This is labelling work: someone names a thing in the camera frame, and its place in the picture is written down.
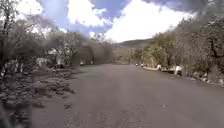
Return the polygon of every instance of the asphalt road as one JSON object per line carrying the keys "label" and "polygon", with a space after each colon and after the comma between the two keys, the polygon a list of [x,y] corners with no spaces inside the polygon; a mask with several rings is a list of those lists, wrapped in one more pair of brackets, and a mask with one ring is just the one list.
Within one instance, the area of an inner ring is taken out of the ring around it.
{"label": "asphalt road", "polygon": [[33,112],[35,128],[224,128],[224,88],[135,66],[81,70],[75,95]]}

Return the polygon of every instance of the white cloud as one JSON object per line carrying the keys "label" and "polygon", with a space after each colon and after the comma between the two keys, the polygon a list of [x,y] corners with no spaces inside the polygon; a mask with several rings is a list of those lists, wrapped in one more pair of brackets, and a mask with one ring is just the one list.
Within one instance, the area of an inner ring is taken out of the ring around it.
{"label": "white cloud", "polygon": [[21,0],[16,9],[19,11],[19,18],[24,18],[24,15],[41,14],[43,7],[36,0]]}
{"label": "white cloud", "polygon": [[72,24],[79,22],[85,26],[103,26],[110,21],[102,18],[106,9],[94,9],[90,0],[69,0],[68,18]]}
{"label": "white cloud", "polygon": [[113,20],[113,26],[106,37],[117,42],[134,39],[147,39],[158,32],[164,32],[170,26],[176,26],[189,14],[175,12],[166,7],[132,0],[122,11],[120,18]]}
{"label": "white cloud", "polygon": [[64,33],[67,33],[67,30],[64,29],[64,28],[59,28],[60,31],[64,32]]}
{"label": "white cloud", "polygon": [[90,36],[91,38],[93,38],[94,35],[95,35],[95,32],[89,32],[89,36]]}

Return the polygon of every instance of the rock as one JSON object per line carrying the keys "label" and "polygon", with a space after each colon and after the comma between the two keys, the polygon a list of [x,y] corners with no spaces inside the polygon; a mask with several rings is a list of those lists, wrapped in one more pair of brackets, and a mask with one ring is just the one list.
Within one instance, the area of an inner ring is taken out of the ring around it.
{"label": "rock", "polygon": [[64,105],[64,108],[65,109],[69,109],[69,108],[71,108],[72,107],[72,103],[66,103],[65,105]]}
{"label": "rock", "polygon": [[33,101],[32,106],[34,108],[45,108],[45,106],[40,101]]}
{"label": "rock", "polygon": [[16,107],[16,101],[15,100],[7,100],[5,103],[5,107],[7,109],[14,109]]}

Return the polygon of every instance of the blue sky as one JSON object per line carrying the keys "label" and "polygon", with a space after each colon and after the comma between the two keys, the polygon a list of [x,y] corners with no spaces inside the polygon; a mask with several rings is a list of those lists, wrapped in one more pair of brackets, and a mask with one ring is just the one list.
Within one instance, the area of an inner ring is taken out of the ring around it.
{"label": "blue sky", "polygon": [[23,12],[40,13],[59,28],[89,37],[104,33],[116,42],[150,38],[189,16],[142,0],[43,0],[41,5],[35,0],[23,1]]}

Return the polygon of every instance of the mountain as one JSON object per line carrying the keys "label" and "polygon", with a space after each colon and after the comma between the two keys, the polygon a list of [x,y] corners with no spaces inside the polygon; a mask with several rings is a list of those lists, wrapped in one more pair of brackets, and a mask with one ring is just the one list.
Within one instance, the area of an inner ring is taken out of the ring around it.
{"label": "mountain", "polygon": [[150,40],[151,39],[130,40],[130,41],[124,41],[120,43],[120,45],[130,47],[130,48],[143,48],[149,44]]}

